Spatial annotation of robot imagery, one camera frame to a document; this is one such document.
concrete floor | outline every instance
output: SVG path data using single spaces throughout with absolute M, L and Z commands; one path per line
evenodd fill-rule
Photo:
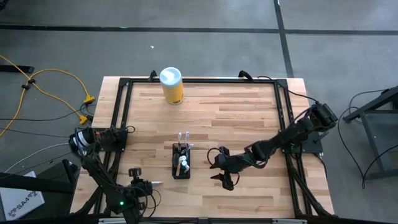
M 280 0 L 286 29 L 397 30 L 398 2 L 390 0 L 310 1 Z M 0 12 L 1 22 L 77 26 L 213 27 L 277 29 L 272 0 L 100 0 L 10 1 Z M 151 70 L 179 68 L 185 76 L 286 77 L 279 34 L 173 32 L 59 32 L 0 30 L 0 54 L 36 70 L 59 68 L 78 75 L 98 96 L 105 75 L 149 75 Z M 396 86 L 396 35 L 287 35 L 294 76 L 304 78 L 307 93 L 342 113 L 349 99 L 361 91 Z M 0 74 L 1 118 L 11 118 L 25 77 Z M 68 76 L 47 73 L 37 77 L 48 92 L 75 108 L 84 92 Z M 377 94 L 358 97 L 362 105 Z M 69 109 L 35 89 L 29 90 L 20 118 L 53 118 Z M 68 136 L 78 125 L 75 116 L 48 123 L 16 121 L 12 129 Z M 374 159 L 363 128 L 342 124 L 341 131 L 360 166 Z M 7 132 L 0 138 L 0 170 L 65 139 Z M 328 183 L 335 213 L 345 218 L 396 222 L 398 178 L 375 180 L 361 190 L 361 177 L 343 148 L 337 130 L 322 140 Z M 25 167 L 68 152 L 59 147 L 29 159 Z M 40 172 L 47 165 L 36 167 Z M 11 172 L 22 170 L 21 166 Z

